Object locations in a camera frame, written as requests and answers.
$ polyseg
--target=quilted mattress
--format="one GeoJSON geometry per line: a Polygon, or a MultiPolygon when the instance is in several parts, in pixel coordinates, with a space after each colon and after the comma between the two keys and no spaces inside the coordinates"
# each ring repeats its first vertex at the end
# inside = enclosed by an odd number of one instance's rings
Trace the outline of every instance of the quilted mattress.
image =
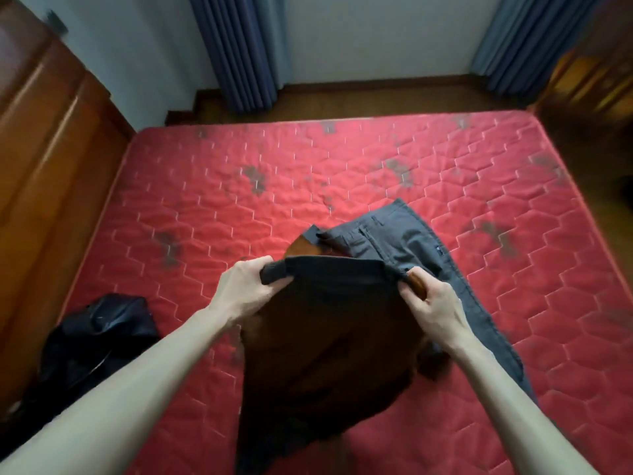
{"type": "MultiPolygon", "coordinates": [[[[630,293],[539,122],[520,111],[152,128],[133,141],[68,301],[147,297],[163,334],[238,260],[404,199],[451,250],[527,367],[543,411],[602,473],[633,463],[630,293]]],[[[237,330],[194,367],[132,474],[230,474],[237,330]]],[[[508,474],[463,374],[274,474],[508,474]]]]}

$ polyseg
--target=wooden floor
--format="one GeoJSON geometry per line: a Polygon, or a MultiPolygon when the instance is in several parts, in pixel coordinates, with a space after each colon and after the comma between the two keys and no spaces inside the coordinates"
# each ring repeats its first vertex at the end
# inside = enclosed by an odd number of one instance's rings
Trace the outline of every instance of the wooden floor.
{"type": "MultiPolygon", "coordinates": [[[[465,112],[518,108],[478,87],[440,86],[281,92],[271,111],[236,116],[219,99],[202,101],[199,123],[253,123],[353,118],[407,113],[465,112]]],[[[633,175],[633,141],[579,138],[578,130],[544,120],[550,138],[582,191],[620,269],[633,286],[633,212],[621,199],[623,175],[633,175]]]]}

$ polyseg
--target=hand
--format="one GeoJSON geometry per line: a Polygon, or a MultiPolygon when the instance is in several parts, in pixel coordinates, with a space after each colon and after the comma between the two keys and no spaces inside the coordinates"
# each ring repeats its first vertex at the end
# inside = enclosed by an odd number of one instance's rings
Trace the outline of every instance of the hand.
{"type": "Polygon", "coordinates": [[[268,263],[273,262],[270,255],[237,262],[220,277],[218,289],[209,304],[209,308],[226,313],[230,322],[249,317],[270,300],[274,294],[288,286],[292,277],[263,285],[259,272],[268,263]]]}
{"type": "Polygon", "coordinates": [[[452,353],[468,337],[474,337],[466,320],[462,301],[453,287],[441,282],[420,267],[407,273],[419,280],[427,290],[427,299],[421,300],[404,282],[398,283],[400,296],[411,309],[423,332],[452,353]]]}

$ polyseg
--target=red mattress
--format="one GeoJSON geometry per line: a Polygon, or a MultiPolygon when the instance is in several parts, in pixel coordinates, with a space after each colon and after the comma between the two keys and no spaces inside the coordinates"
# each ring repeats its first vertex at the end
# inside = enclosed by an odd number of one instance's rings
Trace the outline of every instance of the red mattress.
{"type": "MultiPolygon", "coordinates": [[[[130,146],[68,309],[106,292],[149,300],[162,334],[208,304],[238,260],[281,257],[400,197],[429,222],[522,356],[545,413],[606,474],[633,463],[632,303],[577,188],[525,112],[153,128],[130,146]]],[[[232,473],[237,331],[196,365],[134,474],[232,473]]],[[[276,474],[507,474],[454,368],[276,474]]]]}

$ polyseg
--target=gray pants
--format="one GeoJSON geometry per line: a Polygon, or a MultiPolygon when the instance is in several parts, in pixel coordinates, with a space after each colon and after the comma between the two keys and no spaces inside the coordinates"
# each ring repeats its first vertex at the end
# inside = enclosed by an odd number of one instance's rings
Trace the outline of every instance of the gray pants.
{"type": "Polygon", "coordinates": [[[318,233],[317,237],[353,258],[382,260],[386,265],[405,271],[419,266],[448,282],[462,301],[475,336],[493,352],[508,375],[536,400],[518,353],[475,297],[447,248],[403,200],[318,233]]]}

